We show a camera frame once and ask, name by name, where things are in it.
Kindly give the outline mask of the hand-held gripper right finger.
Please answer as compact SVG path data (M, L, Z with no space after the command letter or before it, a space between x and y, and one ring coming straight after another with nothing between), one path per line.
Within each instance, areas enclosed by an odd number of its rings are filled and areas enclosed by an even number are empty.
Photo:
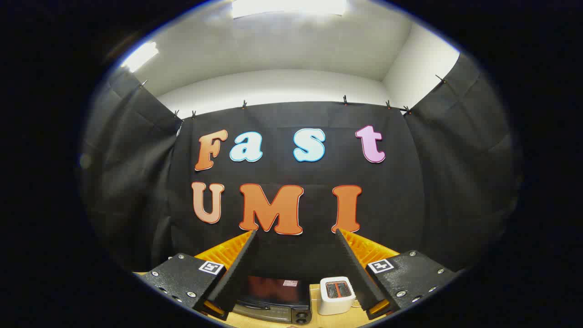
M417 250L398 253L344 229L335 238L343 275L371 320L414 307L459 275Z

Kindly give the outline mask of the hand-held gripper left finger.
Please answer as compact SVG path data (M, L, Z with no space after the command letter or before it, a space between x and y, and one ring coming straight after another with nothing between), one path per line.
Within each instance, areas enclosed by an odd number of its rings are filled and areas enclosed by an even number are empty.
M148 272L138 272L137 278L180 307L225 321L242 293L257 250L256 231L249 231L197 256L177 253Z

